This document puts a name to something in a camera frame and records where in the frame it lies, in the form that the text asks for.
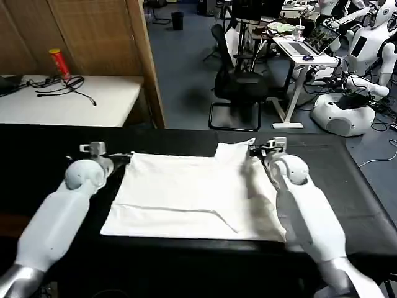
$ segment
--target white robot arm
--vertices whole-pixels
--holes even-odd
[[[337,6],[339,0],[322,0],[319,2],[320,6],[320,14],[322,16],[332,16],[333,9]],[[362,0],[353,0],[351,1],[358,9],[363,9],[365,7],[365,3]],[[350,1],[347,2],[347,5],[344,8],[344,15],[347,15],[347,8],[349,7]]]
[[[373,84],[367,79],[359,78],[354,74],[350,74],[346,80],[346,89],[353,90],[360,94],[370,94],[373,96],[372,100],[379,101],[389,94],[389,88]]]
[[[101,156],[105,154],[103,142],[83,145],[81,151],[88,152],[86,146],[91,159],[69,166],[65,180],[43,201],[19,238],[14,265],[0,278],[0,298],[28,298],[37,290],[47,270],[69,250],[91,196],[121,165],[120,158],[114,158],[115,164]]]
[[[359,8],[359,10],[356,11],[356,12],[353,12],[352,14],[348,14],[347,16],[339,19],[338,20],[339,25],[340,24],[345,24],[345,23],[347,23],[347,22],[349,22],[351,20],[355,20],[358,17],[366,16],[369,13],[369,11],[370,11],[370,8],[368,6],[365,7],[365,4],[364,4],[363,1],[358,1],[356,6],[357,6],[357,8]]]
[[[346,258],[345,234],[332,207],[309,175],[307,164],[285,152],[287,139],[277,137],[262,147],[270,178],[275,182],[277,204],[287,203],[287,216],[304,251],[318,264],[328,287],[316,298],[383,297],[374,281],[364,276]]]
[[[395,45],[391,42],[388,42],[382,49],[382,66],[379,71],[379,85],[381,86],[386,86],[393,74],[397,60],[395,51]]]

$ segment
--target desk leg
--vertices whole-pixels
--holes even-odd
[[[309,69],[309,66],[306,65],[300,71],[299,77],[295,83],[295,90],[293,92],[293,97],[290,100],[290,103],[288,104],[288,108],[287,108],[286,112],[284,112],[283,109],[281,108],[281,106],[278,102],[278,99],[272,100],[273,105],[283,122],[283,123],[273,123],[273,128],[275,128],[275,129],[302,129],[303,128],[302,123],[291,123],[290,120],[292,117],[293,110],[295,109],[295,106],[297,104],[299,94],[302,90],[303,83],[305,82],[306,73],[307,73],[308,69]]]
[[[290,86],[290,81],[292,78],[293,70],[295,69],[295,63],[290,61],[290,69],[288,70],[287,77],[285,78],[285,83],[283,87],[284,95],[287,96],[288,87]]]

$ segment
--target folded fabric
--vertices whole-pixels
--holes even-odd
[[[220,143],[212,158],[134,153],[101,234],[284,241],[253,141]]]
[[[267,27],[276,30],[278,33],[291,32],[295,28],[293,25],[278,22],[270,23]]]

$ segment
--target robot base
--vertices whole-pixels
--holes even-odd
[[[375,118],[375,111],[369,106],[342,110],[337,102],[342,94],[324,94],[319,96],[310,113],[311,118],[324,130],[352,137],[363,135],[370,129]]]

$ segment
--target wooden wall panel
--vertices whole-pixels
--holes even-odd
[[[141,75],[124,0],[48,0],[82,75]]]
[[[34,73],[36,69],[36,61],[19,35],[3,1],[0,1],[0,73]]]
[[[163,107],[156,68],[154,67],[153,55],[150,46],[148,28],[146,27],[145,15],[143,13],[142,0],[126,0],[136,48],[142,63],[143,76],[145,79],[145,96],[151,109],[154,123],[157,128],[164,129]]]
[[[48,53],[51,48],[60,48],[70,71],[78,74],[47,0],[5,0],[5,3],[26,46],[37,61],[36,74],[57,73]]]

